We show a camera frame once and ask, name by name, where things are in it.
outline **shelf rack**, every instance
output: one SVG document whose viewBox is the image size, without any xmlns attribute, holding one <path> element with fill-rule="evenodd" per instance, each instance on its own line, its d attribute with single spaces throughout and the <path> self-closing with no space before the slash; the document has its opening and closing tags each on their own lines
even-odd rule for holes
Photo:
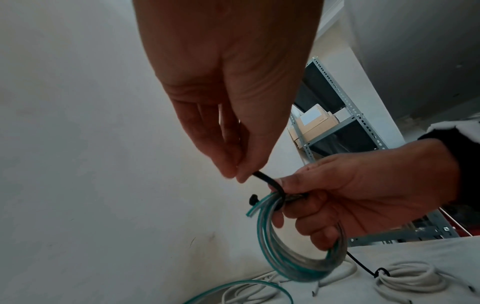
<svg viewBox="0 0 480 304">
<path fill-rule="evenodd" d="M 290 114 L 290 121 L 294 127 L 296 133 L 298 134 L 298 140 L 303 150 L 305 151 L 306 157 L 310 163 L 315 162 L 314 155 L 310 146 L 313 144 L 325 139 L 329 135 L 334 134 L 338 130 L 341 130 L 345 126 L 351 124 L 354 121 L 362 126 L 363 130 L 371 138 L 373 143 L 376 145 L 375 150 L 385 150 L 388 149 L 388 146 L 381 139 L 375 129 L 371 126 L 368 119 L 363 115 L 363 113 L 357 108 L 355 103 L 348 97 L 348 95 L 343 91 L 341 86 L 335 81 L 333 76 L 326 70 L 326 68 L 320 63 L 317 58 L 312 58 L 307 63 L 307 66 L 314 65 L 318 68 L 321 74 L 328 80 L 328 83 L 331 85 L 333 90 L 341 98 L 345 104 L 345 108 L 350 113 L 350 117 L 340 122 L 338 125 L 333 128 L 325 131 L 319 136 L 313 138 L 309 142 L 304 140 L 302 133 L 296 123 L 296 119 L 293 113 Z M 450 223 L 444 218 L 439 210 L 435 210 L 426 215 L 426 226 L 417 227 L 414 223 L 407 225 L 407 228 L 391 230 L 383 233 L 371 234 L 357 238 L 351 238 L 348 240 L 350 247 L 352 246 L 363 246 L 372 244 L 375 242 L 383 243 L 392 243 L 393 241 L 419 241 L 419 240 L 429 240 L 429 239 L 439 239 L 439 238 L 452 238 L 459 237 L 457 232 L 453 229 Z"/>
</svg>

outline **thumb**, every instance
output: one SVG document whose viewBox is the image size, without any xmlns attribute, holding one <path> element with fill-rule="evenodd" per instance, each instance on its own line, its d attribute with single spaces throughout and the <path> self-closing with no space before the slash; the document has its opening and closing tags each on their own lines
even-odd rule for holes
<svg viewBox="0 0 480 304">
<path fill-rule="evenodd" d="M 297 194 L 315 189 L 335 190 L 349 181 L 345 170 L 333 161 L 317 168 L 280 178 L 285 193 Z"/>
</svg>

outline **hand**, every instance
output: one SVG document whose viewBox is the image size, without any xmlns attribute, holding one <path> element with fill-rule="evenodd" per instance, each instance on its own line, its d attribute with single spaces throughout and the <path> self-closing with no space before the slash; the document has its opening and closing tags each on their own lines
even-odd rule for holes
<svg viewBox="0 0 480 304">
<path fill-rule="evenodd" d="M 287 124 L 322 1 L 133 4 L 183 129 L 225 177 L 245 182 L 267 163 Z"/>
<path fill-rule="evenodd" d="M 284 206 L 288 218 L 320 250 L 331 248 L 340 222 L 348 238 L 406 224 L 456 199 L 457 161 L 436 139 L 397 149 L 337 154 L 280 179 L 286 193 L 309 192 Z M 282 227 L 282 212 L 272 219 Z"/>
</svg>

